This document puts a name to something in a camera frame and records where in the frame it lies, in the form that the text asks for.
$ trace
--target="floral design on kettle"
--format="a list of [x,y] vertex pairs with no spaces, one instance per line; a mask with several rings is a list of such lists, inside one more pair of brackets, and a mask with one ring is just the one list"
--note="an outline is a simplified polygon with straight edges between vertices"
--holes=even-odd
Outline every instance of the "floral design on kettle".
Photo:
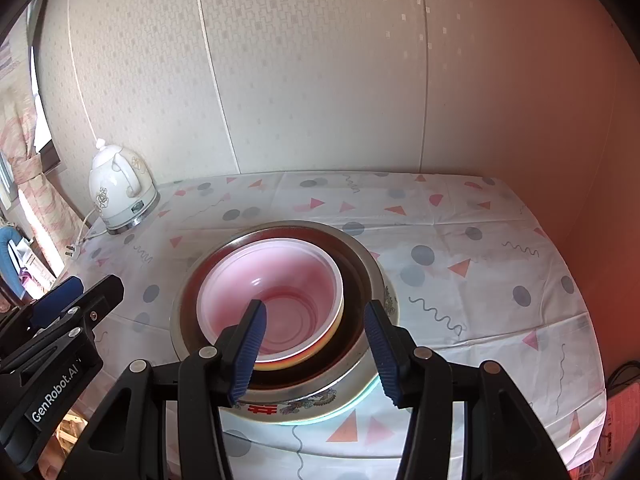
[[98,194],[95,196],[95,206],[101,213],[103,208],[109,205],[109,195],[107,194],[107,188],[101,187]]
[[142,174],[146,173],[145,165],[142,164],[142,161],[139,158],[137,158],[136,156],[132,156],[131,157],[131,167],[135,168],[136,170],[138,170]]

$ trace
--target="white kettle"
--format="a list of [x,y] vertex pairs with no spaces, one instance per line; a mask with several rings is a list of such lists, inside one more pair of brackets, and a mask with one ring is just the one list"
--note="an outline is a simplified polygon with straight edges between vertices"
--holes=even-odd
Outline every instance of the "white kettle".
[[135,152],[97,139],[89,172],[89,193],[107,231],[118,234],[138,225],[160,200],[151,174]]

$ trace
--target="white patterned tablecloth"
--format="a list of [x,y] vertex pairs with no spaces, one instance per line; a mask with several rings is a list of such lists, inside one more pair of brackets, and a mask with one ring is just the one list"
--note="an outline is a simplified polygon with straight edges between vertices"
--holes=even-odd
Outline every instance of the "white patterned tablecloth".
[[[159,186],[161,201],[135,229],[93,238],[64,276],[85,289],[121,277],[122,303],[97,328],[104,368],[78,408],[93,413],[134,359],[177,360],[169,316],[196,259],[239,230],[305,219],[359,240],[391,279],[400,324],[449,361],[500,362],[569,467],[593,455],[606,396],[584,301],[535,217],[498,180],[406,173],[266,173]],[[93,231],[104,228],[96,222]],[[177,471],[176,408],[168,459]],[[409,415],[380,386],[357,407],[306,426],[259,424],[223,413],[237,480],[394,478]],[[450,478],[459,478],[462,407],[454,410]]]

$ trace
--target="plastic bowl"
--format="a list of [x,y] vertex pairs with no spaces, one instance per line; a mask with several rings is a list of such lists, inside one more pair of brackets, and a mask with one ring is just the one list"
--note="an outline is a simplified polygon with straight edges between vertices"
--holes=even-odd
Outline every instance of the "plastic bowl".
[[257,370],[298,364],[331,339],[343,311],[342,278],[319,247],[294,238],[248,244],[223,258],[205,278],[196,314],[202,333],[215,343],[237,324],[252,299],[267,307],[267,330]]

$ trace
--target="wall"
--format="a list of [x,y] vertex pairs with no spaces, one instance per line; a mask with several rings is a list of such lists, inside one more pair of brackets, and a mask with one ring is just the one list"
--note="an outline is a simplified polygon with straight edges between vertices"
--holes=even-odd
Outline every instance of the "wall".
[[615,30],[616,99],[602,163],[560,246],[589,308],[605,374],[640,358],[640,65]]
[[37,69],[56,185],[90,208],[94,134],[160,182],[491,175],[559,242],[607,135],[611,31],[597,0],[49,0]]

